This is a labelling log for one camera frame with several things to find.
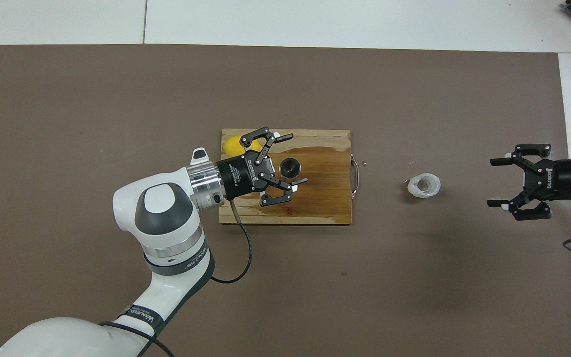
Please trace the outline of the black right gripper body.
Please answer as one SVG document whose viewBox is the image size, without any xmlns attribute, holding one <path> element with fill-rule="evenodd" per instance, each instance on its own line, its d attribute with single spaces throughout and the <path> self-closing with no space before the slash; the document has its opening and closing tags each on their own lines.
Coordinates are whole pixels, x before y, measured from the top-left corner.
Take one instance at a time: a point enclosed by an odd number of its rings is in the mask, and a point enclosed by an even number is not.
<svg viewBox="0 0 571 357">
<path fill-rule="evenodd" d="M 541 169 L 541 178 L 535 181 L 538 189 L 533 193 L 533 197 L 540 201 L 571 201 L 571 159 L 543 159 L 536 165 Z"/>
</svg>

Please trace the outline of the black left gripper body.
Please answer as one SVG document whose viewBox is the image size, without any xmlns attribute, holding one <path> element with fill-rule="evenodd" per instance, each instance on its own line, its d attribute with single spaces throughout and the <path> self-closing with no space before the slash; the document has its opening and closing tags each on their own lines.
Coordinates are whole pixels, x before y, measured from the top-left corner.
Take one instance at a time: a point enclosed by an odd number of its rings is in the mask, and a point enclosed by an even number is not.
<svg viewBox="0 0 571 357">
<path fill-rule="evenodd" d="M 226 200 L 266 189 L 267 183 L 260 179 L 260 173 L 266 172 L 265 165 L 254 165 L 256 160 L 256 155 L 240 155 L 216 162 Z"/>
</svg>

